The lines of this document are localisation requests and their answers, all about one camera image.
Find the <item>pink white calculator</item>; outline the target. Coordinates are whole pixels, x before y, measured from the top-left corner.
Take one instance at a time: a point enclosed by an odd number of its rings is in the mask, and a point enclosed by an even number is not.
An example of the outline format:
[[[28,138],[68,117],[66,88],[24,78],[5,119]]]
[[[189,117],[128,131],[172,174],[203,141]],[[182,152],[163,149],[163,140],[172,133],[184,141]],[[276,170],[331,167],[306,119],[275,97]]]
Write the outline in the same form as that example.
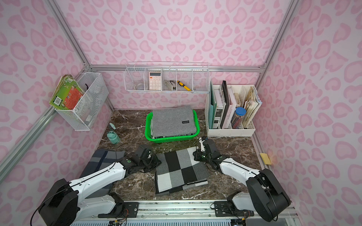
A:
[[[149,89],[162,90],[161,72],[149,72]]]

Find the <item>plain grey scarf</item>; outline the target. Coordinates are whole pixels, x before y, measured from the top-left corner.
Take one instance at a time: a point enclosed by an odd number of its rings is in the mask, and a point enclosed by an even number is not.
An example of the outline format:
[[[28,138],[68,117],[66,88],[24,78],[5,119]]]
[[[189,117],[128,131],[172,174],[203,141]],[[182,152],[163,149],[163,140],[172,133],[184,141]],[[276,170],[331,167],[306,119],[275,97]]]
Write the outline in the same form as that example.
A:
[[[152,113],[150,126],[152,138],[189,136],[197,132],[194,112],[188,105],[155,109]]]

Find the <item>green plastic basket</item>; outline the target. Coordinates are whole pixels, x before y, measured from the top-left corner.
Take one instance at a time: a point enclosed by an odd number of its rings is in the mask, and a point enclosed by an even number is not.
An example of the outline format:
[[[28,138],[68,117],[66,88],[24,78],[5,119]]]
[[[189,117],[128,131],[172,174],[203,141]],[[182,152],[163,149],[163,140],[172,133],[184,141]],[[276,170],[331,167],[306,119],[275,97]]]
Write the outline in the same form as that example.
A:
[[[195,110],[193,110],[194,114],[194,123],[196,126],[196,133],[192,135],[185,135],[185,136],[176,136],[176,137],[161,137],[161,138],[152,138],[151,137],[151,121],[153,118],[153,113],[149,113],[146,117],[146,125],[145,125],[145,138],[148,141],[154,142],[154,143],[166,143],[166,142],[175,142],[175,141],[186,141],[186,140],[192,140],[200,133],[200,126],[198,121],[198,116]]]

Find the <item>black binder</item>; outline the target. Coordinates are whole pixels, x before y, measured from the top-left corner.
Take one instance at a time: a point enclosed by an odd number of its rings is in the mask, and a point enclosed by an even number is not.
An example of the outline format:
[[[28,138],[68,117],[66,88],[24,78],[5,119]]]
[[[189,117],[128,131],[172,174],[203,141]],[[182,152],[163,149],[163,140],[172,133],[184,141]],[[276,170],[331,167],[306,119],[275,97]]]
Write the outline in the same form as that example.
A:
[[[219,91],[220,91],[220,96],[221,96],[222,105],[223,105],[220,128],[223,129],[224,122],[225,122],[226,116],[228,114],[228,109],[230,106],[230,97],[229,97],[229,92],[228,92],[228,87],[227,87],[226,81],[222,81],[222,84],[219,87]]]

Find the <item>blue lid pencil jar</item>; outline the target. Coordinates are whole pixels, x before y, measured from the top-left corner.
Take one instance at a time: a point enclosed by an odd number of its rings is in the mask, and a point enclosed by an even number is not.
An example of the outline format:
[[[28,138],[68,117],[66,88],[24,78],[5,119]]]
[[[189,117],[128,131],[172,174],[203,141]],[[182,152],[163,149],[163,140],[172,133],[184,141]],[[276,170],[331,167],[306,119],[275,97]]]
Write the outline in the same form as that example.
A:
[[[246,109],[243,107],[236,108],[231,121],[232,129],[244,129],[242,122],[246,112]]]

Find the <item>small mint cap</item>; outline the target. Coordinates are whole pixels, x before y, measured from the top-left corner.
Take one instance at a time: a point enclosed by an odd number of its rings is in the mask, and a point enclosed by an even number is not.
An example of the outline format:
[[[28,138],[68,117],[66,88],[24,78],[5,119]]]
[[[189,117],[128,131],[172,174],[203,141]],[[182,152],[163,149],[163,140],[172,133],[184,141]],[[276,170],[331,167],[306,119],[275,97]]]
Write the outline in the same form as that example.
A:
[[[113,131],[117,129],[116,126],[113,123],[109,123],[109,127]]]

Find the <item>yellow black utility knife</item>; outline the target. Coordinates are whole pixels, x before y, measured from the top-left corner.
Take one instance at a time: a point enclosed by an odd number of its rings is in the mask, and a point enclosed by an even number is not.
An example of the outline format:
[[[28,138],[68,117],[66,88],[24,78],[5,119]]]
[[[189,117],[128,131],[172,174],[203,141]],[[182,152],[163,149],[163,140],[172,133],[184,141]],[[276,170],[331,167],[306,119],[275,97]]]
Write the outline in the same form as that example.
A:
[[[180,81],[177,81],[177,83],[178,83],[181,87],[183,87],[185,90],[191,91],[191,89],[190,89],[189,87],[187,87],[184,83],[182,83],[182,82],[180,82]]]

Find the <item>navy grey plaid scarf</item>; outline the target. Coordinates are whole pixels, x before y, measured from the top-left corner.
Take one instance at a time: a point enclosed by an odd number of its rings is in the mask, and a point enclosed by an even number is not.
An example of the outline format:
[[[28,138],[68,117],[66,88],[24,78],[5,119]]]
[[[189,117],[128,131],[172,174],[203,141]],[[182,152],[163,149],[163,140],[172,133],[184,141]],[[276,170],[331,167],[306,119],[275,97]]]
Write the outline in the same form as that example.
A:
[[[124,156],[125,156],[125,151],[116,152],[108,149],[98,149],[94,152],[92,158],[87,163],[85,169],[80,175],[80,178],[83,178],[94,172],[104,169],[105,167],[113,164],[115,161],[119,161]],[[103,188],[100,188],[99,190],[89,195],[87,199],[108,195],[112,185],[113,182],[104,186]]]

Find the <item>round tape dispenser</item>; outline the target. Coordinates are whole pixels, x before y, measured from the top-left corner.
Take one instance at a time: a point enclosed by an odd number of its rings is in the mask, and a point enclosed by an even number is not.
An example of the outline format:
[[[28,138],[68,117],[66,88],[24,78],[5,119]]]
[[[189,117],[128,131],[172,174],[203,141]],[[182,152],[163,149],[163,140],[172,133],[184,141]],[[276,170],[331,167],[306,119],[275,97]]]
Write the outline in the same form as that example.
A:
[[[135,90],[145,90],[145,84],[143,82],[136,84]]]

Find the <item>green folder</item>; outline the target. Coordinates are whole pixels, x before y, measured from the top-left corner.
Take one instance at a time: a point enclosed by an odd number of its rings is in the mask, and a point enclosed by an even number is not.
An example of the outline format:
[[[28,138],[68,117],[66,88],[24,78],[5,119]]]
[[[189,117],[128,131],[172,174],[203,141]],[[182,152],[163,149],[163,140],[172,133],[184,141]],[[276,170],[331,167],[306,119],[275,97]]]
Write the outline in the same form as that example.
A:
[[[215,117],[215,94],[212,82],[210,82],[209,93],[208,93],[208,126],[209,129],[213,129],[214,117]]]

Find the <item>pink book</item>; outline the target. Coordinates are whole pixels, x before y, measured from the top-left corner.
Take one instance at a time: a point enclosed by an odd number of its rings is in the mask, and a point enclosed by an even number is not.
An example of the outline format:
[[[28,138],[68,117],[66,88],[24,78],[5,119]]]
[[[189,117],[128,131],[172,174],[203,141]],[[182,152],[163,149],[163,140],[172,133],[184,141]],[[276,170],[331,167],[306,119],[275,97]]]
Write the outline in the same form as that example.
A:
[[[237,107],[237,101],[235,99],[234,92],[231,86],[228,86],[228,93],[230,97],[230,105],[222,129],[229,129],[231,127],[232,117]]]

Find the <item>green red booklet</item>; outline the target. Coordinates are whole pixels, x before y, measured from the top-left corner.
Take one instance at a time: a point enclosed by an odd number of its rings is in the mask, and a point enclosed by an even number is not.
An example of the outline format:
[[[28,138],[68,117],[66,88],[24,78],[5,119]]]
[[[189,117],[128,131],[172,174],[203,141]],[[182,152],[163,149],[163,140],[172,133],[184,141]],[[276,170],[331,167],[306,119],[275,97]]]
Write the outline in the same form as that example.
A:
[[[84,95],[84,90],[78,85],[72,75],[61,77],[49,104],[58,110],[73,110]]]

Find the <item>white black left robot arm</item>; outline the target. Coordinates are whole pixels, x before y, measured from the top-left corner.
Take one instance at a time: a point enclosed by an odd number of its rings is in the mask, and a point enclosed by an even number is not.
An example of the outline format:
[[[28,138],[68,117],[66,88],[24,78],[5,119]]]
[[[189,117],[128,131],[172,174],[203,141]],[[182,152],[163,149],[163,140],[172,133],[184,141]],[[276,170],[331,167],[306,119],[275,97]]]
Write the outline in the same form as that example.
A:
[[[149,172],[161,164],[148,145],[140,145],[134,155],[116,159],[103,169],[70,182],[60,179],[54,183],[43,202],[37,208],[47,226],[69,226],[73,222],[101,216],[127,218],[124,201],[114,193],[91,197],[105,186],[132,174]]]

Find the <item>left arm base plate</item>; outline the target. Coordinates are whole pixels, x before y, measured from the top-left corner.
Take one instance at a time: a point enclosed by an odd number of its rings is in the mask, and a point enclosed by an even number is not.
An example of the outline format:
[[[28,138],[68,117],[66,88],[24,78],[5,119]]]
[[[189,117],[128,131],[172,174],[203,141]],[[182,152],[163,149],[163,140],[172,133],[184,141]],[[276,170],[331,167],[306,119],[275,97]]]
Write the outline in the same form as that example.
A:
[[[136,218],[138,209],[138,202],[117,203],[110,213],[99,214],[98,218]]]

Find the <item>beige paper stack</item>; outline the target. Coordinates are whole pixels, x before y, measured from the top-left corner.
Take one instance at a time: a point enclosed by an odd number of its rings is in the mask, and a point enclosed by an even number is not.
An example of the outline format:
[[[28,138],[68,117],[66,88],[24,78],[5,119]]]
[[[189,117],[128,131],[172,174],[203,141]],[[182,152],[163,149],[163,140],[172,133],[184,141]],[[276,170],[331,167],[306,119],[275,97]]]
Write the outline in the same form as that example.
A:
[[[250,88],[242,86],[238,92],[234,93],[234,96],[236,97],[237,104],[246,110],[242,125],[244,129],[249,128],[250,123],[262,105],[257,89],[254,86]]]

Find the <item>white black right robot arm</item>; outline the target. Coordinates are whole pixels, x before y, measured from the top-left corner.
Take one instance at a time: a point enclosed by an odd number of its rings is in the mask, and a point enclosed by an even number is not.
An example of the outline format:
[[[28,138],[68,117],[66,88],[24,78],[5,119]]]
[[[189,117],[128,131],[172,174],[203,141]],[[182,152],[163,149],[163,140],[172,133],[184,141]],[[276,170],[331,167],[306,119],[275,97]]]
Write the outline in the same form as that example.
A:
[[[242,192],[232,195],[230,203],[239,211],[254,211],[267,222],[277,221],[279,214],[291,205],[287,195],[274,173],[269,169],[257,170],[243,165],[219,152],[215,142],[203,136],[199,139],[201,148],[193,153],[194,160],[204,162],[213,170],[230,176],[248,188],[249,195]]]

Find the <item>grey stapler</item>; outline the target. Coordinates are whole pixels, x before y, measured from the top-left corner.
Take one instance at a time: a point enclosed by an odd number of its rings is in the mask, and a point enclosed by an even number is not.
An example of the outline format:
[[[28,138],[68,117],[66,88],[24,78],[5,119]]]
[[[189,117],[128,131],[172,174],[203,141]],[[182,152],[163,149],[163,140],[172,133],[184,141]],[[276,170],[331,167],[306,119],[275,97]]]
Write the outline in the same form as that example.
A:
[[[164,81],[165,86],[167,87],[168,90],[170,91],[176,91],[177,87],[176,87],[176,81],[173,80],[165,80]]]

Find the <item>black white checkered scarf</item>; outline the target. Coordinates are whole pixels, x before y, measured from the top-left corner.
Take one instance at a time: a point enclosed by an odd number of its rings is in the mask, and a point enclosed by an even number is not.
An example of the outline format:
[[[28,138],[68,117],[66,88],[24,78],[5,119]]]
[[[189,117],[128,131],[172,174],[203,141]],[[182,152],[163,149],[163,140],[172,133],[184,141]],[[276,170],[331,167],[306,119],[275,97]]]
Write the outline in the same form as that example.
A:
[[[193,154],[198,150],[198,147],[190,147],[157,155],[161,161],[155,172],[157,195],[168,195],[208,184],[209,172],[206,166],[194,160]]]

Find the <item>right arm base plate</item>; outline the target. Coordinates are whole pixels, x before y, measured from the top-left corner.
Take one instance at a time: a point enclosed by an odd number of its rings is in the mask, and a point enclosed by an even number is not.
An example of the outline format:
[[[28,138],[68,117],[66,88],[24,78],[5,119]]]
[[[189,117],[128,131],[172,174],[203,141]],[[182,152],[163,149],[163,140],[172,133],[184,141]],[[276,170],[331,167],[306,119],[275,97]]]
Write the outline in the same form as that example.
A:
[[[255,215],[253,211],[238,210],[234,204],[229,201],[215,201],[210,205],[210,208],[215,211],[216,217],[249,218]]]

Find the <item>white desktop file organizer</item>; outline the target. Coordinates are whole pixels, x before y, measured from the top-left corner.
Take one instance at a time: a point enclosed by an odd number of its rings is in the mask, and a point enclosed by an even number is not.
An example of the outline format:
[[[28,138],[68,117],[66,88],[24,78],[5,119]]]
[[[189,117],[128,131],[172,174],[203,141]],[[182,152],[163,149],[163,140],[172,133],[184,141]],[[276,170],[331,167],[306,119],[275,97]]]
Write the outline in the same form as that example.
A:
[[[255,85],[230,85],[234,92],[239,92],[240,90],[244,89],[246,92],[250,90],[250,88],[255,88]],[[210,100],[209,96],[210,92],[206,95],[206,106],[205,106],[205,119],[206,119],[206,132],[208,137],[252,137],[255,132],[254,123],[251,122],[246,129],[232,129],[229,127],[228,129],[210,129],[209,128],[209,110],[210,108]]]

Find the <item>clear wall shelf organizer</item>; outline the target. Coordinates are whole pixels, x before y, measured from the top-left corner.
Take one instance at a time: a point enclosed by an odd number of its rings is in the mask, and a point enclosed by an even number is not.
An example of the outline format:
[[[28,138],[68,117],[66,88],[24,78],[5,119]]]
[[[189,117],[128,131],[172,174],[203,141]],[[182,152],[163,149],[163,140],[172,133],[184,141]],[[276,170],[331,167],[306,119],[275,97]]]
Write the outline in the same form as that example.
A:
[[[149,72],[161,72],[162,90],[149,89]],[[208,65],[127,65],[123,74],[124,86],[133,92],[169,92],[169,93],[199,93],[209,92],[211,82]],[[176,81],[176,91],[170,91],[164,84],[165,80]],[[177,81],[184,83],[191,91],[185,90]],[[138,83],[145,84],[145,90],[135,90]]]

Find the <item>yellow sticky note pad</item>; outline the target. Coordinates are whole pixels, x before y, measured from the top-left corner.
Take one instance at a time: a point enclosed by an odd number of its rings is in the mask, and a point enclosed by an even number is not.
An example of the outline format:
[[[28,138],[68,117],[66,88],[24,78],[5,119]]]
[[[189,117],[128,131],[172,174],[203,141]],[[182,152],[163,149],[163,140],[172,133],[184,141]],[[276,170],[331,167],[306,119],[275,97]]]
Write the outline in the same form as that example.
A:
[[[268,154],[266,154],[266,153],[260,153],[260,157],[261,157],[261,159],[263,160],[263,163],[264,163],[265,165],[272,165],[272,162],[271,162]]]

